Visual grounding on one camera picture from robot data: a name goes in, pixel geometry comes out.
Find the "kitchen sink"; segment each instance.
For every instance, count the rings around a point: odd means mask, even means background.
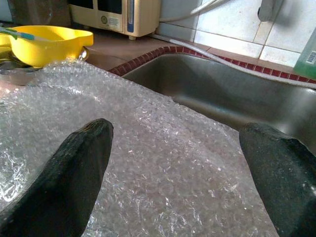
[[[236,130],[249,122],[268,124],[316,154],[313,89],[252,76],[186,54],[162,55],[123,77]]]

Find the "green bottle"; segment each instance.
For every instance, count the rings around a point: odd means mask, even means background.
[[[300,76],[316,79],[316,28],[293,69]]]

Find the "bubble wrap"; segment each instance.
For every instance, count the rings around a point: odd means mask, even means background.
[[[1,99],[0,209],[96,118],[114,140],[84,237],[277,236],[237,131],[84,62],[50,65]]]

